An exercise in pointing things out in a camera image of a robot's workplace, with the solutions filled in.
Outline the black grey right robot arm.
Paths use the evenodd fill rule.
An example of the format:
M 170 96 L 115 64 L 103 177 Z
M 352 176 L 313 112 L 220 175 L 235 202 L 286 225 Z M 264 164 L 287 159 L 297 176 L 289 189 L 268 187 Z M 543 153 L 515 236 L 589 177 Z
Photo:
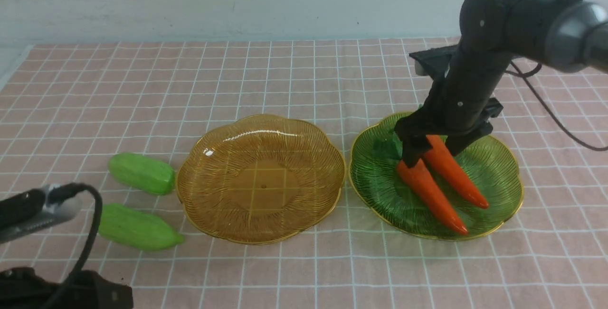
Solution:
M 515 58 L 561 73 L 608 70 L 607 11 L 586 0 L 465 0 L 457 45 L 413 52 L 418 75 L 433 83 L 420 109 L 397 121 L 402 160 L 417 164 L 429 135 L 447 138 L 456 156 L 489 135 L 502 104 L 492 97 Z

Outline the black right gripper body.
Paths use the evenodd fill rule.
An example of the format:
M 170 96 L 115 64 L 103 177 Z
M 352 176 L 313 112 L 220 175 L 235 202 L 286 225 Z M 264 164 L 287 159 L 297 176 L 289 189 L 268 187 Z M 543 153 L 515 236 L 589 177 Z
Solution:
M 493 92 L 503 75 L 503 51 L 457 46 L 449 71 L 435 77 L 421 108 L 397 121 L 395 133 L 401 139 L 407 134 L 466 134 L 502 112 Z

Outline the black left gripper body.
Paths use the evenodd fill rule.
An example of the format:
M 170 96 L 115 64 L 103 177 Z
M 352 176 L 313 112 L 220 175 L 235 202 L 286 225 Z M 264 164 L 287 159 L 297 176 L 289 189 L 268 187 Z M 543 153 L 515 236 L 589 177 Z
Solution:
M 133 290 L 108 281 L 97 272 L 83 270 L 65 285 L 36 275 L 31 267 L 1 272 L 2 309 L 132 309 Z

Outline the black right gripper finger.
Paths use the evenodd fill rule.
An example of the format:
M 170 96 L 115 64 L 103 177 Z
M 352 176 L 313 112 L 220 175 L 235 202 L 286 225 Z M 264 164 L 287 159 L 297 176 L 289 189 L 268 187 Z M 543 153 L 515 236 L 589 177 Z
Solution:
M 481 122 L 466 134 L 447 136 L 445 146 L 450 152 L 450 155 L 458 156 L 465 149 L 467 149 L 469 145 L 473 144 L 477 140 L 480 140 L 480 138 L 488 136 L 492 132 L 493 125 L 490 122 Z
M 402 160 L 408 168 L 415 167 L 424 153 L 430 150 L 430 142 L 426 135 L 402 136 Z

